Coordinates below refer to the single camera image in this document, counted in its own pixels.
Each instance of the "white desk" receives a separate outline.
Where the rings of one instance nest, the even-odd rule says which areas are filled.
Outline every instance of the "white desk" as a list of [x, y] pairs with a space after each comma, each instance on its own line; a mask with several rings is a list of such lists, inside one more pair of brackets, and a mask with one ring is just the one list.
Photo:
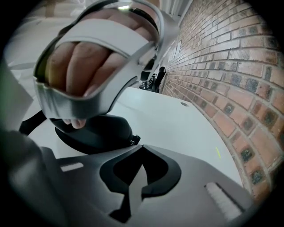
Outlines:
[[[204, 160], [242, 185], [236, 165], [224, 142], [190, 102], [127, 88], [110, 114], [124, 117], [133, 134], [141, 137], [140, 144], [154, 145]], [[84, 155], [63, 143], [56, 135], [54, 125], [48, 120], [29, 137], [38, 145], [51, 148], [56, 158]]]

